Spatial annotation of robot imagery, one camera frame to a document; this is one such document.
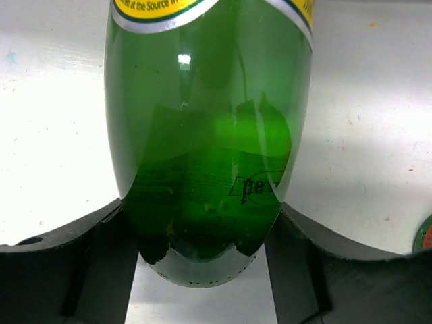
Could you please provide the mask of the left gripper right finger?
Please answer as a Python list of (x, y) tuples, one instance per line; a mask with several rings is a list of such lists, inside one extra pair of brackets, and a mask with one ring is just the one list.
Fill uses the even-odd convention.
[(431, 251), (355, 242), (284, 205), (265, 240), (278, 323), (430, 323)]

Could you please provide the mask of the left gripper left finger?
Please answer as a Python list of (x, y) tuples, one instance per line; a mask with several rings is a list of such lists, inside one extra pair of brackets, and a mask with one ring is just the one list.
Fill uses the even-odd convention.
[(1, 246), (2, 323), (124, 323), (138, 250), (118, 200)]

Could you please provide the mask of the green Perrier bottle yellow label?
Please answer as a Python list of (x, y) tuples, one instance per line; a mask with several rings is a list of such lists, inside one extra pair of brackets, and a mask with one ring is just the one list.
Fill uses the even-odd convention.
[(109, 146), (145, 263), (192, 288), (255, 259), (288, 191), (311, 77), (313, 1), (112, 1)]

